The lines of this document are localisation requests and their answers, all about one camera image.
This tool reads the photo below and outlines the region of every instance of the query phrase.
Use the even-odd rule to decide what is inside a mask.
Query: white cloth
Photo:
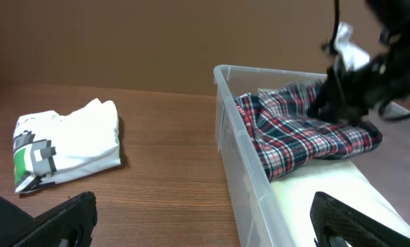
[[[317,191],[410,238],[410,226],[350,161],[310,161],[271,186],[297,247],[315,246],[310,208]]]
[[[118,115],[94,99],[68,116],[19,117],[14,129],[15,192],[25,193],[120,165]]]
[[[353,26],[340,22],[335,39],[335,48],[342,57],[346,71],[355,71],[370,62],[368,52],[350,42]]]

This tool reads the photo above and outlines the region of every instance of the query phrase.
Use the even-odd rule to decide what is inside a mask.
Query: red plaid fabric
[[[368,121],[355,128],[307,117],[321,85],[321,81],[292,84],[234,98],[268,179],[313,158],[343,159],[369,152],[383,140]]]

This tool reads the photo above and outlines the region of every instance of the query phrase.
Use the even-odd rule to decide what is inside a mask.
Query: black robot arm
[[[389,47],[356,71],[346,71],[340,55],[334,50],[339,21],[339,1],[335,0],[335,29],[326,53],[336,62],[327,69],[327,79],[309,116],[324,121],[346,120],[357,125],[368,109],[379,106],[378,113],[386,121],[410,118],[407,115],[385,117],[386,106],[395,99],[410,95],[410,0],[367,0],[367,5],[383,24],[380,42]]]

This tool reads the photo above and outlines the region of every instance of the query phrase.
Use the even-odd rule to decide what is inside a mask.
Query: wood grain surface
[[[94,98],[121,117],[122,165],[27,195],[14,194],[18,116],[67,115]],[[22,84],[0,86],[0,196],[32,216],[82,191],[97,197],[92,246],[239,246],[214,140],[215,97]]]

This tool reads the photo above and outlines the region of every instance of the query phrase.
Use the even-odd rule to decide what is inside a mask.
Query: brown wall
[[[364,0],[341,1],[376,53]],[[214,95],[213,67],[324,72],[333,0],[0,0],[0,82]]]

